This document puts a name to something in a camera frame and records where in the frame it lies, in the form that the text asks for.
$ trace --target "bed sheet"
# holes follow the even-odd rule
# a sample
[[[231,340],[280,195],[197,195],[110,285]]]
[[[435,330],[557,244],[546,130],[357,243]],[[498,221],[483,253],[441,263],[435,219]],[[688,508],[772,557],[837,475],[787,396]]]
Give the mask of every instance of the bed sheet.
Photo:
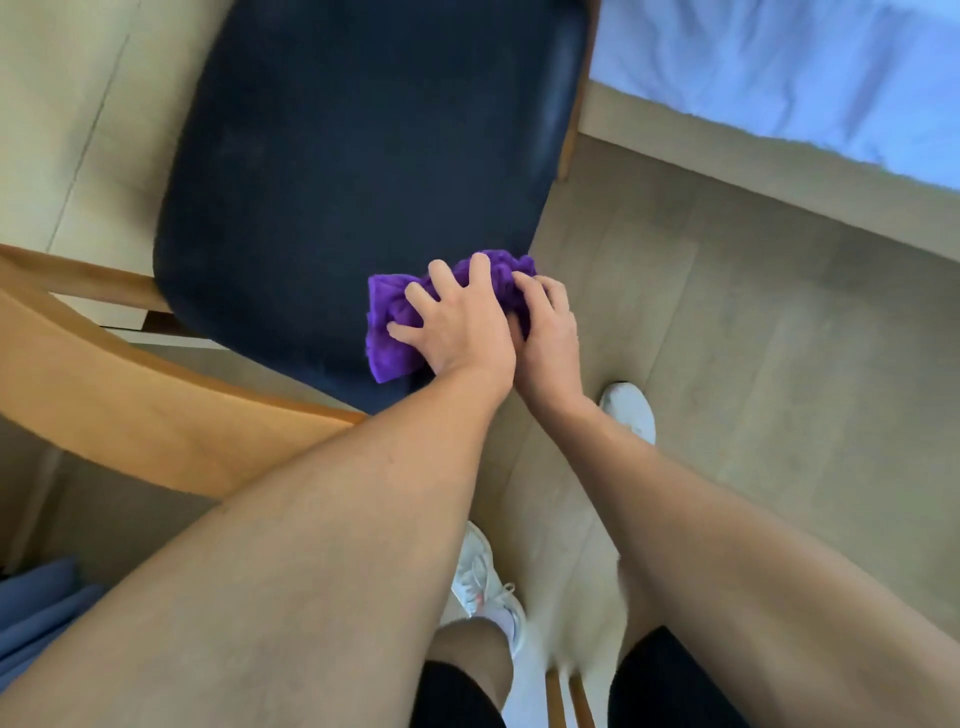
[[[960,190],[960,22],[936,2],[603,0],[590,77]]]

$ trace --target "bed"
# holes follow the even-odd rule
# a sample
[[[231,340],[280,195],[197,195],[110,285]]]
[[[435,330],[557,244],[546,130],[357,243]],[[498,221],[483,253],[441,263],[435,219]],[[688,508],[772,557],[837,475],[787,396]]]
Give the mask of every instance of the bed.
[[[960,6],[603,0],[590,79],[584,133],[960,259]]]

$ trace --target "person's left hand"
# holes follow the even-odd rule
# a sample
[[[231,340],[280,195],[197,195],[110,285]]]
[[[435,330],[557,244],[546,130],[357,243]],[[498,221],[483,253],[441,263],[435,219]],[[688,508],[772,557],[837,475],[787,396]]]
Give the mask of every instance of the person's left hand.
[[[513,386],[516,353],[507,318],[493,293],[490,259],[482,253],[473,255],[466,288],[442,260],[431,262],[428,271],[439,301],[416,282],[405,291],[423,318],[423,327],[391,322],[387,331],[423,354],[437,376],[471,370],[489,377],[497,394],[506,397]]]

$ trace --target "hand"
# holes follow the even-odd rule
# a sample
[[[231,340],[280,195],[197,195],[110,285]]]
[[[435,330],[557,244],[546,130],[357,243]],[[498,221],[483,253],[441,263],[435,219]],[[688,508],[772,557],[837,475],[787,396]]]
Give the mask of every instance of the hand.
[[[488,379],[503,399],[513,382],[516,354],[507,319],[493,293],[490,259],[482,253],[473,255],[466,288],[442,260],[434,260],[427,270],[439,301],[419,283],[410,283],[405,291],[423,327],[391,322],[387,331],[423,354],[437,376],[470,370]]]
[[[584,398],[577,320],[570,311],[566,288],[558,280],[547,276],[530,278],[517,272],[514,283],[530,308],[530,335],[526,341],[516,315],[508,318],[516,349],[516,390],[539,418]]]

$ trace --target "person's right arm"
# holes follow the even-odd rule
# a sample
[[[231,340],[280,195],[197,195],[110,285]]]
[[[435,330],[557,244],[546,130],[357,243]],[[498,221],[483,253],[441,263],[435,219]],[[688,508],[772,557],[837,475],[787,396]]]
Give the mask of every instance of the person's right arm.
[[[532,318],[525,342],[512,322],[519,393],[666,626],[754,725],[960,725],[960,645],[838,553],[604,414],[583,394],[563,286],[516,282]]]

